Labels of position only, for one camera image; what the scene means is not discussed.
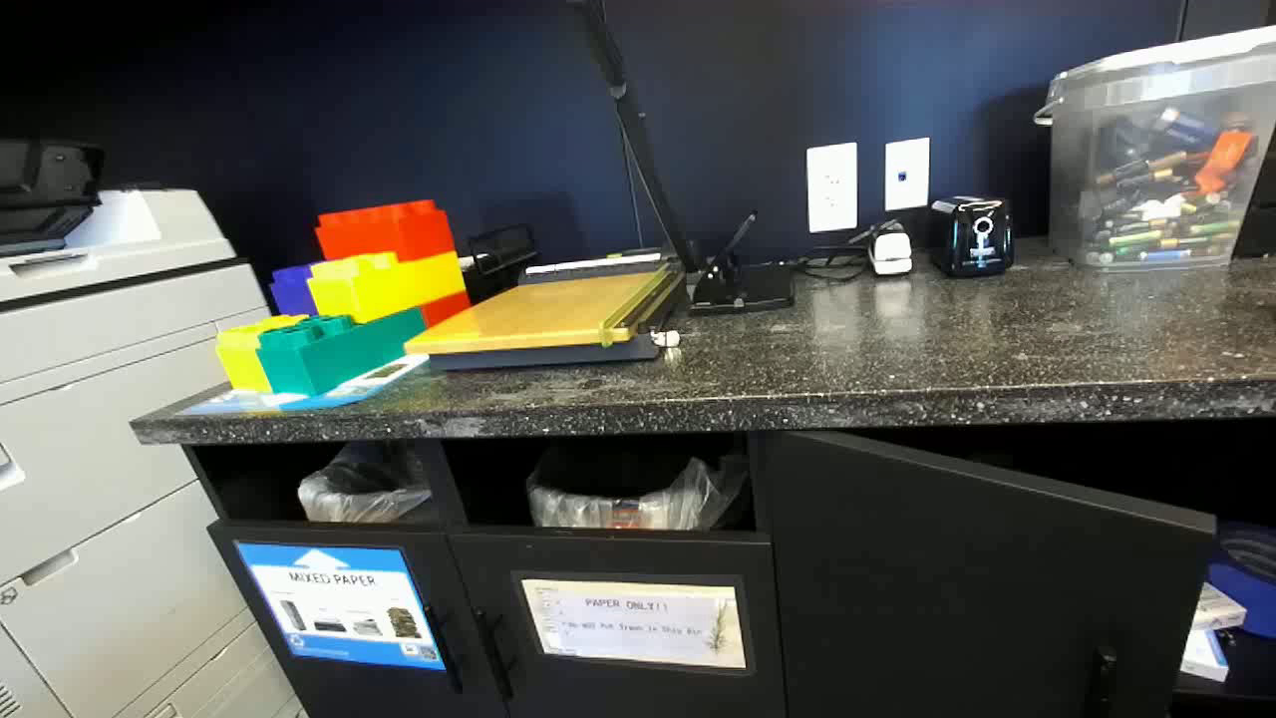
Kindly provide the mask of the clear plastic marker bin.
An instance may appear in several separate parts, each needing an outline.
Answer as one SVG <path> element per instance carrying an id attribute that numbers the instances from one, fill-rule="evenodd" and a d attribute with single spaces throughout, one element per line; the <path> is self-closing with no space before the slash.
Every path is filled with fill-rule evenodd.
<path id="1" fill-rule="evenodd" d="M 1092 268 L 1225 263 L 1276 124 L 1276 27 L 1111 51 L 1050 80 L 1050 244 Z"/>

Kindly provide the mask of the white paper label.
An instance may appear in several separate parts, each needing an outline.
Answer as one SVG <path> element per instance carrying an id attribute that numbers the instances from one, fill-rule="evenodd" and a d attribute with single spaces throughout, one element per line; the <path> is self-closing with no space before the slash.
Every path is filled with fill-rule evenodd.
<path id="1" fill-rule="evenodd" d="M 736 590 L 719 584 L 524 578 L 552 659 L 747 672 Z"/>

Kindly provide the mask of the purple toy block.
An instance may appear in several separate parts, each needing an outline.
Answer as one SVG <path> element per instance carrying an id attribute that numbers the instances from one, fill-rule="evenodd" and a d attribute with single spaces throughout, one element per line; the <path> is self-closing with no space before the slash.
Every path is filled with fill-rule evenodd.
<path id="1" fill-rule="evenodd" d="M 312 317 L 314 313 L 314 301 L 312 301 L 312 268 L 307 263 L 292 263 L 292 268 L 275 268 L 271 271 L 271 302 L 278 317 Z"/>

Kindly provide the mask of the white stapler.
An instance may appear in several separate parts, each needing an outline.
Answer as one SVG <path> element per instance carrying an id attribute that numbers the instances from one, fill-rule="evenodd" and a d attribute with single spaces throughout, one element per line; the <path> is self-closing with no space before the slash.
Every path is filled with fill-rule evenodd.
<path id="1" fill-rule="evenodd" d="M 896 280 L 913 271 L 913 241 L 896 221 L 873 227 L 871 271 L 876 280 Z"/>

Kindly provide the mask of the right trash bag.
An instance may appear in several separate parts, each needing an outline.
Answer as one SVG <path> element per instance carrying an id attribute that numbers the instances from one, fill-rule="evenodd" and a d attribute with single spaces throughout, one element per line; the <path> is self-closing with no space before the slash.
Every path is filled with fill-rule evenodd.
<path id="1" fill-rule="evenodd" d="M 715 531 L 740 487 L 736 455 L 546 450 L 526 499 L 532 520 L 556 531 Z"/>

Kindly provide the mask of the blue recycling label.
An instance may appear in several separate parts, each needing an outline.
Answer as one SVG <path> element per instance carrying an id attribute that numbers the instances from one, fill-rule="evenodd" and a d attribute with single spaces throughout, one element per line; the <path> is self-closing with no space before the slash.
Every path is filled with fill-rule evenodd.
<path id="1" fill-rule="evenodd" d="M 294 659 L 447 672 L 400 550 L 239 543 L 234 558 L 247 567 Z"/>

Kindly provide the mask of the black hole punch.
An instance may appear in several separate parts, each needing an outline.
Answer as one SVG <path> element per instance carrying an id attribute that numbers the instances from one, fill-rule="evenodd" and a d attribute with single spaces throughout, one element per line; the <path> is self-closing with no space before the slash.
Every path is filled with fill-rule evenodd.
<path id="1" fill-rule="evenodd" d="M 474 302 L 514 288 L 524 271 L 537 259 L 536 231 L 526 223 L 505 223 L 468 241 L 461 253 L 468 293 Z"/>

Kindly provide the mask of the left trash bag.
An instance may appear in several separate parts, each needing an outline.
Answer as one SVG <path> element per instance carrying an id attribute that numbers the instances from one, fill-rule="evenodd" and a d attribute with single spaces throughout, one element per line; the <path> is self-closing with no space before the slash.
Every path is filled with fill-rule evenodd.
<path id="1" fill-rule="evenodd" d="M 347 442 L 298 485 L 312 524 L 403 524 L 429 505 L 429 485 L 400 446 Z"/>

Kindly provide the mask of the white papers in cabinet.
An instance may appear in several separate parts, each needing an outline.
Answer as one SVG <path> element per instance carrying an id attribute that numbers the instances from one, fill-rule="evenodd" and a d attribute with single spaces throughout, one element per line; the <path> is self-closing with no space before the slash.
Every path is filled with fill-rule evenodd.
<path id="1" fill-rule="evenodd" d="M 1244 619 L 1247 619 L 1247 611 L 1233 595 L 1205 584 L 1198 611 L 1194 611 L 1187 637 L 1184 637 L 1180 672 L 1187 679 L 1225 681 L 1227 659 L 1225 659 L 1220 633 L 1239 631 Z"/>

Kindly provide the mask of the green toy block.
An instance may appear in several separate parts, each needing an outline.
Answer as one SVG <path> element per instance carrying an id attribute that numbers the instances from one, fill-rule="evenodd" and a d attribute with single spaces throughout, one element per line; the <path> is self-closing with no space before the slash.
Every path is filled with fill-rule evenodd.
<path id="1" fill-rule="evenodd" d="M 420 333 L 420 313 L 372 324 L 307 317 L 288 333 L 266 333 L 259 340 L 259 360 L 275 397 L 328 397 L 332 386 L 400 360 Z"/>

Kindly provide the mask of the yellow paper cutter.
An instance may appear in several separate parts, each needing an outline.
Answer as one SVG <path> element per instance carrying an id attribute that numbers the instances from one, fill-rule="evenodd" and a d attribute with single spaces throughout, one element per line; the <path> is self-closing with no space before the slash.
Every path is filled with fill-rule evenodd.
<path id="1" fill-rule="evenodd" d="M 675 268 L 536 280 L 498 293 L 405 344 L 436 373 L 641 364 L 650 329 L 682 294 Z"/>

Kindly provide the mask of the trash bag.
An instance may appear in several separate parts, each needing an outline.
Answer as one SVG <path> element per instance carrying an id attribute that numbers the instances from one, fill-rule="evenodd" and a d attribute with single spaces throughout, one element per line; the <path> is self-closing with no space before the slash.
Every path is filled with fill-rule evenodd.
<path id="1" fill-rule="evenodd" d="M 298 485 L 312 524 L 403 524 L 429 505 L 429 485 L 400 446 L 347 442 Z"/>
<path id="2" fill-rule="evenodd" d="M 546 450 L 526 499 L 532 520 L 556 531 L 715 531 L 740 487 L 736 455 Z"/>

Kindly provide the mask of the lime yellow toy block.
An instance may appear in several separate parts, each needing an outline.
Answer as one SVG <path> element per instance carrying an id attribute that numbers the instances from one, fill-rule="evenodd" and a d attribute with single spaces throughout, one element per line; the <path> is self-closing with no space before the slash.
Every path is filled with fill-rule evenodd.
<path id="1" fill-rule="evenodd" d="M 229 385 L 234 393 L 251 393 L 251 397 L 266 397 L 271 393 L 271 378 L 262 373 L 262 360 L 259 360 L 259 340 L 266 333 L 288 333 L 294 329 L 294 317 L 266 317 L 266 320 L 256 320 L 256 324 L 239 324 L 239 329 L 225 329 L 217 336 L 217 360 L 229 374 Z"/>

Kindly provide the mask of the white outlet plate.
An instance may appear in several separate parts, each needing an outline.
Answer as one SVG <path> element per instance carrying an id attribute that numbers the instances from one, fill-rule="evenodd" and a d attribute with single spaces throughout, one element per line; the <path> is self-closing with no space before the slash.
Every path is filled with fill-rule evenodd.
<path id="1" fill-rule="evenodd" d="M 885 207 L 913 211 L 928 203 L 928 139 L 888 139 L 885 143 Z"/>

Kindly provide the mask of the open black cabinet door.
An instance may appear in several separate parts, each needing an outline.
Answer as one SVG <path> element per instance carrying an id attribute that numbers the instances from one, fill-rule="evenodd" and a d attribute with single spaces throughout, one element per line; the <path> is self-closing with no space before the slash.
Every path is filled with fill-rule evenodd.
<path id="1" fill-rule="evenodd" d="M 1164 718 L 1216 520 L 863 434 L 754 442 L 789 718 Z"/>

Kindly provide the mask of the orange toy block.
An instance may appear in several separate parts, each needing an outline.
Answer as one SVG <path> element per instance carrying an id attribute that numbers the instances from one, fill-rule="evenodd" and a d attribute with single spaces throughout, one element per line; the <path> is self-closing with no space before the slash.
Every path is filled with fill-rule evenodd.
<path id="1" fill-rule="evenodd" d="M 376 207 L 322 211 L 314 241 L 328 259 L 391 253 L 393 259 L 424 259 L 436 294 L 424 309 L 428 324 L 449 320 L 472 309 L 449 215 L 436 199 L 400 199 Z"/>

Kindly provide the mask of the white light switch plate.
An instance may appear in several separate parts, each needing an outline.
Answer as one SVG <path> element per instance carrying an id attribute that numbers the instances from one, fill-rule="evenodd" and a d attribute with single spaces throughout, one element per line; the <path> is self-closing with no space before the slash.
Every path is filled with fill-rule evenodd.
<path id="1" fill-rule="evenodd" d="M 849 231 L 857 223 L 857 148 L 812 143 L 807 151 L 807 227 L 812 235 Z"/>

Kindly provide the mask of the grey office printer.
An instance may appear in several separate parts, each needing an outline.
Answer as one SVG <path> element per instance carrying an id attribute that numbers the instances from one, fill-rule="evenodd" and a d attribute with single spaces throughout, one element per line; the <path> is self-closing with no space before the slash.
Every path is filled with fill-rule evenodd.
<path id="1" fill-rule="evenodd" d="M 0 143 L 0 718 L 298 718 L 189 455 L 137 434 L 259 313 L 198 191 Z"/>

